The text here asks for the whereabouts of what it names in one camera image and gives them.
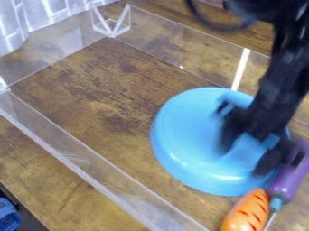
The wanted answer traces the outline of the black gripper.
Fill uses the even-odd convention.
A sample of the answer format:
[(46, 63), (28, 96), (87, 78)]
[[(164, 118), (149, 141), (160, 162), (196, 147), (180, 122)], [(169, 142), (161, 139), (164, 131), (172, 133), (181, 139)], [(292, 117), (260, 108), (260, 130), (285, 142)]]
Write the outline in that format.
[(220, 150), (228, 153), (238, 137), (248, 133), (263, 142), (272, 134), (279, 138), (273, 147), (267, 147), (255, 168), (253, 176), (263, 177), (289, 159), (291, 140), (285, 127), (296, 114), (303, 98), (275, 100), (272, 103), (255, 99), (248, 107), (240, 107), (224, 100), (216, 113), (222, 116), (224, 125), (220, 135)]

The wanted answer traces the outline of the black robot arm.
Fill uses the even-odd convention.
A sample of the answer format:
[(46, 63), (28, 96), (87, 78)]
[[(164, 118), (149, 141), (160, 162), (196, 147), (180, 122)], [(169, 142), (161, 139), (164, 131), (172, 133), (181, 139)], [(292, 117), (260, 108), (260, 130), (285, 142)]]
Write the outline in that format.
[(292, 142), (284, 129), (309, 93), (309, 0), (225, 0), (237, 14), (273, 25), (271, 62), (252, 104), (233, 107), (224, 117), (221, 150), (228, 152), (243, 134), (263, 141), (280, 137), (256, 164), (265, 175), (288, 159)]

